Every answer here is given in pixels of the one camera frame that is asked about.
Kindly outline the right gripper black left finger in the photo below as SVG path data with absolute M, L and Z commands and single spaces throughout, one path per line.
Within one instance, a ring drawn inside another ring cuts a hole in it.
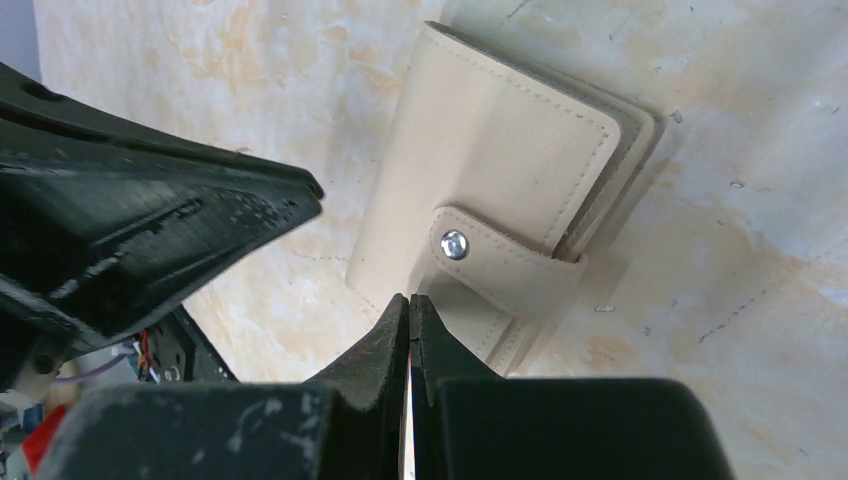
M 127 384 L 71 409 L 43 479 L 399 479 L 409 303 L 300 383 Z

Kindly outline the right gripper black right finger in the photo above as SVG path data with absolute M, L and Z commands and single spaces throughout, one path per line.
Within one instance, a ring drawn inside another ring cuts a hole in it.
M 420 479 L 729 479 L 702 404 L 660 378 L 507 379 L 410 301 Z

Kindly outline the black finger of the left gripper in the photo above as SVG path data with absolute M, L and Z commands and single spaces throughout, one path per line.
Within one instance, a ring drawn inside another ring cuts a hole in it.
M 307 170 L 186 140 L 1 69 L 1 387 L 121 342 L 317 217 Z

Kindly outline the beige leather card holder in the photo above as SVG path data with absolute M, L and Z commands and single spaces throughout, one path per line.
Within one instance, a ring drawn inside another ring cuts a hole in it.
M 658 136 L 642 107 L 435 21 L 413 49 L 347 285 L 431 299 L 501 375 L 565 318 Z

